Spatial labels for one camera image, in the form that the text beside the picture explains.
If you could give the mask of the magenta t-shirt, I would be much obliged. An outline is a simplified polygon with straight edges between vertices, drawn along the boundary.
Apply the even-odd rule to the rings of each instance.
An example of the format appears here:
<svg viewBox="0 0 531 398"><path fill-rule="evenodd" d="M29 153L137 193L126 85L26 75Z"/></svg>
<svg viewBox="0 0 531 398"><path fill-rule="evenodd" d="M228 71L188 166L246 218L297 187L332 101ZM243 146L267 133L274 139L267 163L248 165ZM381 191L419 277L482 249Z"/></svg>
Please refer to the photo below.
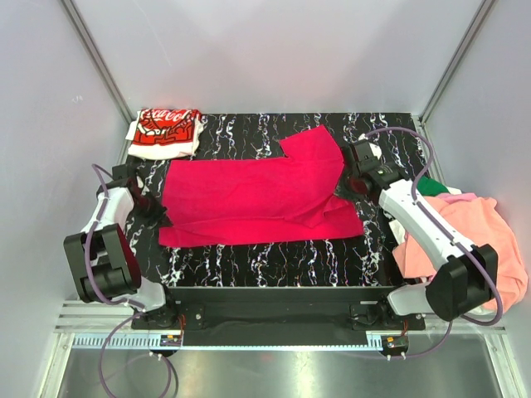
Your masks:
<svg viewBox="0 0 531 398"><path fill-rule="evenodd" d="M163 205L172 225L160 245L193 248L363 234L353 203L337 197L343 157L320 125L280 141L278 158L173 161Z"/></svg>

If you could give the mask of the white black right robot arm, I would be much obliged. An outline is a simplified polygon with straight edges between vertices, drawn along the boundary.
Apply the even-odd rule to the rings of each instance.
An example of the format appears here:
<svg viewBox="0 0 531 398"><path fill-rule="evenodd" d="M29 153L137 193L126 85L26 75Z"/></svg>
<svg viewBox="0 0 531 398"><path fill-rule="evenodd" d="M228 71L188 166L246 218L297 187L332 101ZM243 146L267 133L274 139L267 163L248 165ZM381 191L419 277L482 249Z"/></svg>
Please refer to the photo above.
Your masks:
<svg viewBox="0 0 531 398"><path fill-rule="evenodd" d="M433 313L451 322L465 318L494 300L491 324L503 314L496 287L499 257L491 245L477 245L441 216L395 163L382 163L369 141L341 149L344 169L339 185L355 197L366 197L399 221L426 254L435 270L422 284L406 284L391 291L384 302L397 317Z"/></svg>

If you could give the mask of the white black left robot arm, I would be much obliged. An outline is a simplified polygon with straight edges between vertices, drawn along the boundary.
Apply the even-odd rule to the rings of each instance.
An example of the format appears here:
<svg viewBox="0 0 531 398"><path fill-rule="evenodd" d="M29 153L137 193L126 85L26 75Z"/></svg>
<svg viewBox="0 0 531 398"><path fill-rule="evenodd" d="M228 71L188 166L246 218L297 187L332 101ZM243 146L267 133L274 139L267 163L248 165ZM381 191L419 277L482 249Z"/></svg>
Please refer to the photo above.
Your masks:
<svg viewBox="0 0 531 398"><path fill-rule="evenodd" d="M130 306L152 322L169 323L178 315L177 304L167 287L141 275L124 233L131 213L148 228L171 226L167 208L143 192L134 167L114 166L109 182L103 180L102 167L92 167L100 180L95 211L81 232L63 242L78 296L85 303Z"/></svg>

